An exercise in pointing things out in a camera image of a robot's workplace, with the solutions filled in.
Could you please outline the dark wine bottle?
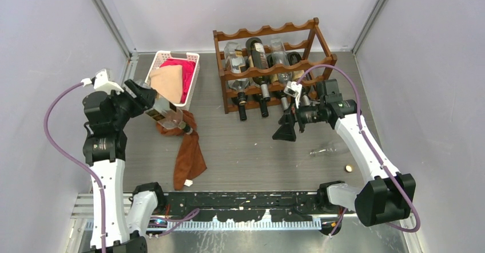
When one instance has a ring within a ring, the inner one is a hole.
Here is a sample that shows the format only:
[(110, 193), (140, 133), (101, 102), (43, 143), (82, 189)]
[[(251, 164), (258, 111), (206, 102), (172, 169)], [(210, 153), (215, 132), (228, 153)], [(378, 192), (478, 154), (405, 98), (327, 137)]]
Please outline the dark wine bottle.
[[(267, 61), (268, 61), (268, 66), (270, 68), (275, 64), (271, 54), (267, 55)], [(288, 81), (290, 81), (290, 79), (291, 79), (291, 76), (288, 75), (288, 73), (272, 74), (270, 76), (271, 84), (278, 81), (282, 86), (286, 86)], [(274, 91), (274, 94), (280, 100), (282, 110), (285, 111), (286, 109), (288, 109), (289, 103), (287, 100), (287, 95), (284, 93), (284, 91), (283, 90)]]

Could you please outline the dark bottle white label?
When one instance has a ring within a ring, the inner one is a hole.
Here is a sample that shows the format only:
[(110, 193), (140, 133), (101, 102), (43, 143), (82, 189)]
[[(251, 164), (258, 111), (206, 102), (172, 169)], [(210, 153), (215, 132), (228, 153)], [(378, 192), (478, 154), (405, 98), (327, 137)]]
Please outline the dark bottle white label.
[(269, 112), (268, 112), (267, 102), (264, 99), (264, 97), (262, 96), (262, 94), (253, 94), (252, 97), (259, 104), (259, 109), (260, 109), (261, 116), (263, 118), (268, 117), (269, 116)]

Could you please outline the clear bottle brown label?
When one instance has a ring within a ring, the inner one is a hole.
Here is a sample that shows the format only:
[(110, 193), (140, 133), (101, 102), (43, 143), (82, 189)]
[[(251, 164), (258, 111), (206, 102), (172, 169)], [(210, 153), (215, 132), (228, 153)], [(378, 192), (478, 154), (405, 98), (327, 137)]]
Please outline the clear bottle brown label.
[[(226, 69), (231, 73), (242, 73), (246, 71), (245, 58), (241, 46), (236, 42), (228, 42), (224, 47)], [(249, 86), (249, 78), (229, 80), (228, 85), (237, 92), (243, 92)]]

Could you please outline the green bottle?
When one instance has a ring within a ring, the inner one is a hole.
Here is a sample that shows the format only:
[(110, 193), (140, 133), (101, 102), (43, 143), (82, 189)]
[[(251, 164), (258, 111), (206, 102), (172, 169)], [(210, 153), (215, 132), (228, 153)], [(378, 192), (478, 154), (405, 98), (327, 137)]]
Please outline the green bottle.
[[(256, 67), (258, 69), (267, 69), (268, 61), (265, 55), (265, 49), (261, 39), (257, 37), (252, 37), (246, 41), (245, 46), (248, 53), (249, 66), (251, 68)], [(257, 76), (257, 77), (253, 77), (252, 79), (254, 83), (261, 88), (262, 99), (265, 102), (270, 101), (271, 95), (268, 88), (268, 85), (270, 83), (269, 77)]]

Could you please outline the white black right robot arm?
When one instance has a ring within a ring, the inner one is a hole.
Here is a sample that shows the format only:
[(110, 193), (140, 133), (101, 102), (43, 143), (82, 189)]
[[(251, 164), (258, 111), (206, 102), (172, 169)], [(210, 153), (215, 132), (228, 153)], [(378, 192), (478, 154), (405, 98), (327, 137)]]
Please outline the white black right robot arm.
[(367, 227), (408, 218), (413, 211), (416, 182), (411, 174), (400, 173), (379, 148), (368, 132), (360, 104), (343, 99), (335, 79), (318, 83), (319, 101), (315, 104), (301, 105), (302, 91), (302, 85), (295, 81), (284, 88), (292, 98), (291, 104), (272, 138), (295, 141), (295, 125), (303, 132), (307, 124), (326, 122), (346, 144), (365, 182), (363, 188), (343, 181), (321, 184), (316, 199), (319, 209), (327, 214), (338, 207), (354, 211)]

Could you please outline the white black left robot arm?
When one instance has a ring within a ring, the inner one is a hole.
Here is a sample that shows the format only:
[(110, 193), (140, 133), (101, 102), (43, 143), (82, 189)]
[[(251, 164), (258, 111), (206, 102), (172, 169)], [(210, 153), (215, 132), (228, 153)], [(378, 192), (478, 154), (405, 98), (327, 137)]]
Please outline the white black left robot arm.
[(127, 80), (122, 92), (96, 91), (83, 99), (88, 133), (83, 154), (95, 185), (90, 252), (147, 252), (149, 220), (166, 209), (167, 200), (157, 182), (136, 186), (129, 212), (124, 205), (124, 127), (131, 118), (151, 110), (156, 97), (148, 85)]

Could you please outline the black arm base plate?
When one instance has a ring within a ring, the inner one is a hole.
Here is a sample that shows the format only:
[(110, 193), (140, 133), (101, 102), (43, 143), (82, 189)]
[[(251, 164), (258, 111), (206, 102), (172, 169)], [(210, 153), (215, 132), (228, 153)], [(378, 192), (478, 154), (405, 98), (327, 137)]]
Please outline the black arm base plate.
[(268, 214), (271, 222), (305, 222), (325, 215), (339, 216), (343, 207), (324, 203), (319, 191), (269, 192), (165, 192), (153, 215), (182, 219), (200, 211), (195, 222), (259, 222)]

